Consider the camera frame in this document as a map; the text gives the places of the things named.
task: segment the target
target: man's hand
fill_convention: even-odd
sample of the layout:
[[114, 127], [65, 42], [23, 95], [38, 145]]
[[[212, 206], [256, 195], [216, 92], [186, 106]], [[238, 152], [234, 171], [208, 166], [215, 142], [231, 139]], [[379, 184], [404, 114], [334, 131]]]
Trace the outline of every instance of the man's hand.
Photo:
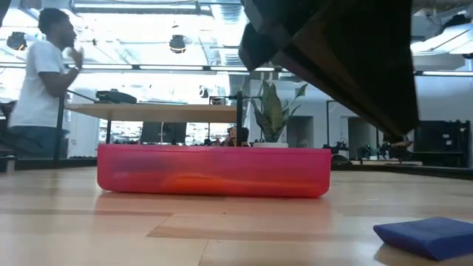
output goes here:
[[84, 62], [84, 51], [77, 51], [76, 49], [72, 48], [69, 56], [74, 60], [75, 66], [79, 69], [82, 69], [82, 64]]

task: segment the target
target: white wall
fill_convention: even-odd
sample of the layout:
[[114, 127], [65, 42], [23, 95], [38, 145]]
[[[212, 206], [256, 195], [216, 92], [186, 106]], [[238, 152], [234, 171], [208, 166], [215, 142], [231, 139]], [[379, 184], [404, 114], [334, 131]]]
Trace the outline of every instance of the white wall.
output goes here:
[[[469, 64], [470, 62], [459, 70], [472, 71], [473, 65]], [[471, 78], [416, 77], [415, 82], [421, 120], [470, 120], [473, 122], [473, 80]], [[281, 99], [293, 98], [295, 88], [301, 85], [290, 81], [276, 81], [275, 83]], [[252, 95], [256, 95], [259, 91], [260, 81], [251, 81], [250, 86]], [[306, 96], [297, 102], [303, 105], [295, 115], [313, 116], [314, 148], [320, 148], [327, 142], [327, 100], [331, 100], [331, 98], [309, 85]], [[346, 123], [343, 123], [343, 118], [354, 116], [356, 115], [353, 112], [341, 104], [330, 104], [330, 145], [342, 137], [348, 137], [348, 127]], [[248, 117], [250, 118], [248, 123], [251, 131], [250, 140], [254, 140], [259, 138], [260, 130], [254, 120], [252, 107], [248, 108]], [[382, 140], [382, 137], [383, 135], [380, 133], [379, 139]]]

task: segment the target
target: jeans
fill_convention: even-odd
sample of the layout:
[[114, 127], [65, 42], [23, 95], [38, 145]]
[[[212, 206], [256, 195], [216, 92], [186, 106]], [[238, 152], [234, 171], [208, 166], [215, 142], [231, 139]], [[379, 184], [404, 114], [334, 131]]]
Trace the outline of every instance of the jeans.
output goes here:
[[[48, 126], [14, 126], [10, 133], [15, 136], [14, 146], [17, 148], [18, 157], [52, 158], [55, 151], [56, 128]], [[60, 158], [67, 157], [67, 135], [63, 130], [61, 134]]]

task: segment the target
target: wooden tabletop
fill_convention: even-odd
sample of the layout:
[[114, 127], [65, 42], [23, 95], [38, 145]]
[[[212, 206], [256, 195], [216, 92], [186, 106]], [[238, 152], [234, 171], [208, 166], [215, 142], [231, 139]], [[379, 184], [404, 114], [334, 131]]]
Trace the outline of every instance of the wooden tabletop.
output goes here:
[[236, 106], [205, 104], [69, 103], [66, 109], [115, 121], [235, 123]]
[[321, 199], [114, 194], [95, 168], [0, 174], [5, 266], [471, 266], [396, 250], [374, 225], [473, 222], [473, 183], [333, 171]]

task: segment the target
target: blue cloth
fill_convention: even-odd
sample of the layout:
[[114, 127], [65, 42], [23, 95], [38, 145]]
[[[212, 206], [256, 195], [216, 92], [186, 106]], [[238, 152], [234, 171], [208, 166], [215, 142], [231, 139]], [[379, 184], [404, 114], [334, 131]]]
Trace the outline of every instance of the blue cloth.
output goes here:
[[[67, 157], [66, 130], [61, 135], [59, 157]], [[10, 133], [16, 137], [17, 156], [22, 158], [52, 158], [55, 151], [56, 128], [49, 126], [14, 126]]]
[[388, 245], [436, 261], [473, 253], [473, 224], [468, 222], [435, 217], [373, 229]]

